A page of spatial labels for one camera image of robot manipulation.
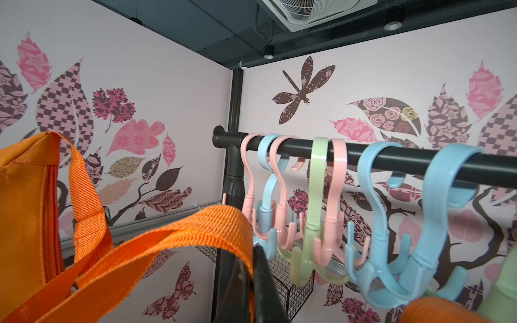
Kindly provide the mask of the dark orange waist bag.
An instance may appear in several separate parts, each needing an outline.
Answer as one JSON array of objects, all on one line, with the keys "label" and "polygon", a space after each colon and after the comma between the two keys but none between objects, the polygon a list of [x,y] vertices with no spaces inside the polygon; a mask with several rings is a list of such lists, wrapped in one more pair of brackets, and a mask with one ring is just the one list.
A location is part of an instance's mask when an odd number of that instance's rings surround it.
[{"label": "dark orange waist bag", "polygon": [[423,297],[405,307],[400,323],[489,323],[484,317],[456,302],[439,297]]}]

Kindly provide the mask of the bright orange crescent bag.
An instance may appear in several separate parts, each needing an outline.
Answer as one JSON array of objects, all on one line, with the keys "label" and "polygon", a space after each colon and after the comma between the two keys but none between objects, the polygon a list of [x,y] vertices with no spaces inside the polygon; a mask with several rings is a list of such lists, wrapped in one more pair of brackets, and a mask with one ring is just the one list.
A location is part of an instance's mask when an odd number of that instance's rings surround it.
[{"label": "bright orange crescent bag", "polygon": [[82,154],[71,151],[75,258],[64,267],[57,219],[60,142],[37,134],[1,150],[1,321],[96,322],[135,288],[161,251],[211,246],[253,269],[249,223],[214,205],[115,246]]}]

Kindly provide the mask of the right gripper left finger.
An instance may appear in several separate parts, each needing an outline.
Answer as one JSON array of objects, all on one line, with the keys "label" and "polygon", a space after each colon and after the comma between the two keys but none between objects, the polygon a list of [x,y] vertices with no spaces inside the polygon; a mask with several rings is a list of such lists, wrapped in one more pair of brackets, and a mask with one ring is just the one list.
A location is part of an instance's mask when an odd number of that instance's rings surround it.
[{"label": "right gripper left finger", "polygon": [[212,322],[250,322],[250,273],[236,256],[218,256]]}]

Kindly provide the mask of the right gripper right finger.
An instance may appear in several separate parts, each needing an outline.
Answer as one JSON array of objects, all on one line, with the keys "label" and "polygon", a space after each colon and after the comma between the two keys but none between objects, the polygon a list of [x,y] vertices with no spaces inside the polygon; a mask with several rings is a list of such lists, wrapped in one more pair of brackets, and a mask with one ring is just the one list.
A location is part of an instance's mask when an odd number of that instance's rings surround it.
[{"label": "right gripper right finger", "polygon": [[253,248],[254,321],[257,323],[290,323],[281,304],[275,281],[262,246]]}]

